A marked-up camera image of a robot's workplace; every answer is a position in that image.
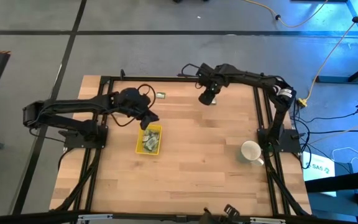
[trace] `yellow cable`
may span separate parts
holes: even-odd
[[[269,8],[268,6],[265,6],[264,4],[261,4],[261,3],[258,3],[258,2],[254,2],[254,1],[250,1],[250,0],[244,0],[246,2],[249,2],[249,3],[252,3],[252,4],[255,4],[255,5],[258,5],[258,6],[262,6],[264,7],[265,9],[269,10],[272,14],[274,14],[274,16],[277,16],[278,14],[271,8]],[[304,23],[308,22],[314,15],[317,14],[317,12],[320,11],[320,9],[323,8],[323,6],[328,2],[328,0],[325,0],[325,2],[320,6],[319,9],[317,9],[317,11],[315,13],[313,13],[313,15],[311,15],[307,20],[299,23],[298,25],[294,25],[294,26],[289,26],[288,24],[286,24],[285,22],[283,22],[281,20],[281,18],[278,18],[278,20],[286,27],[289,27],[289,28],[295,28],[295,27],[298,27],[298,26],[302,26]]]
[[[324,60],[323,64],[320,66],[319,70],[317,71],[317,74],[314,76],[313,82],[310,86],[310,90],[309,90],[309,94],[308,97],[306,97],[305,99],[298,99],[298,102],[301,104],[302,107],[306,107],[307,105],[307,101],[311,96],[311,91],[313,90],[314,87],[314,83],[316,82],[316,79],[318,77],[318,75],[321,73],[323,67],[326,65],[328,58],[331,56],[331,54],[334,52],[334,50],[336,49],[336,47],[342,42],[342,40],[345,38],[345,36],[347,35],[347,33],[349,33],[349,31],[352,29],[352,27],[354,26],[354,23],[348,28],[348,30],[345,32],[345,34],[341,37],[341,39],[339,40],[339,42],[335,45],[335,47],[332,49],[332,51],[328,54],[328,56],[326,57],[326,59]]]

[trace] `wooden tabletop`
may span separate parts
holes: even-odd
[[[99,81],[100,76],[84,76],[78,98],[95,96]],[[265,167],[241,164],[235,158],[244,141],[257,141],[259,125],[252,87],[230,84],[211,106],[198,101],[203,89],[197,90],[194,83],[124,81],[114,82],[113,91],[143,83],[166,94],[151,109],[160,118],[156,124],[163,127],[160,154],[136,154],[139,122],[121,128],[109,117],[108,141],[101,154],[92,211],[201,215],[207,207],[213,214],[223,214],[229,203],[241,215],[271,215]],[[261,90],[259,95],[264,102]],[[262,111],[267,124],[263,103]],[[74,118],[85,120],[91,116],[81,113]],[[129,120],[116,116],[120,123]],[[291,127],[288,115],[285,127]],[[84,151],[75,149],[62,160],[50,208],[59,206],[78,182]],[[311,212],[299,161],[288,153],[280,157],[286,186],[303,209]],[[282,212],[277,186],[276,195]]]

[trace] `gray floor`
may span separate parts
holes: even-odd
[[[358,0],[351,0],[358,12]],[[289,24],[311,15],[319,4],[260,0]],[[70,30],[80,0],[0,0],[0,29]],[[295,29],[276,24],[268,11],[240,0],[93,0],[88,1],[80,30],[331,30],[351,25],[345,4],[328,4],[309,23]],[[83,75],[174,76],[186,63],[232,63],[238,68],[281,75],[299,97],[337,37],[261,36],[78,36],[60,89],[59,99],[76,98]],[[53,87],[67,36],[0,36],[0,50],[12,57],[0,82],[0,215],[8,214],[30,154],[34,138],[23,127],[21,108],[47,99]],[[344,76],[358,70],[358,38],[346,38],[329,59],[322,74]],[[356,110],[358,85],[317,84],[302,118],[340,116]],[[313,131],[346,129],[358,124],[358,115],[344,120],[317,121]],[[56,130],[49,136],[58,137]],[[311,141],[321,136],[312,136]],[[358,150],[358,133],[344,134],[315,144],[329,153],[339,147]],[[62,153],[58,142],[45,141],[24,212],[47,211]],[[356,154],[338,153],[349,162]],[[354,163],[358,171],[358,162]]]

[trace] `yellow tray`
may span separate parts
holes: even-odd
[[[147,129],[152,130],[152,131],[157,131],[159,133],[160,137],[158,139],[157,150],[155,152],[145,152],[143,150],[143,135],[144,135],[144,131],[139,128],[139,136],[137,137],[137,143],[136,143],[135,152],[138,153],[138,154],[147,154],[147,155],[156,156],[160,152],[162,126],[161,125],[148,125]]]

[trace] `mug handle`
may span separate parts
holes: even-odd
[[[258,158],[254,161],[251,161],[251,163],[257,165],[257,166],[262,166],[263,164],[265,164],[265,162],[261,159],[261,158]]]

